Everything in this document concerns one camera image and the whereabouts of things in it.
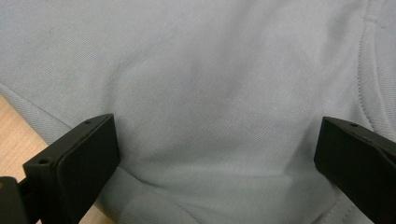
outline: black mechanical part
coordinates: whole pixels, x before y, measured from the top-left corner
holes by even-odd
[[[78,223],[119,163],[113,115],[85,120],[26,162],[19,185],[0,177],[0,223]]]
[[[325,117],[315,164],[374,223],[396,223],[396,143]]]

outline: wooden table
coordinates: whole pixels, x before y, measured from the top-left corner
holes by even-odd
[[[0,95],[0,176],[24,179],[22,165],[47,144]],[[80,221],[82,224],[112,224],[113,222],[93,206]]]

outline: gray garment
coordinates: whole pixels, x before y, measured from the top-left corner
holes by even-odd
[[[49,144],[115,114],[118,223],[370,223],[313,155],[323,116],[396,140],[381,4],[6,1],[0,92]]]

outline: garment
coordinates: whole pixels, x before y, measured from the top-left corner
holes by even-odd
[[[115,115],[117,223],[371,223],[313,156],[323,116],[396,140],[382,4],[6,1],[0,92],[49,144]]]

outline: gray fabric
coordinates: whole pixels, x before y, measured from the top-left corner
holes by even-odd
[[[0,92],[48,143],[115,114],[118,223],[370,223],[313,155],[323,116],[396,139],[381,3],[6,1]]]

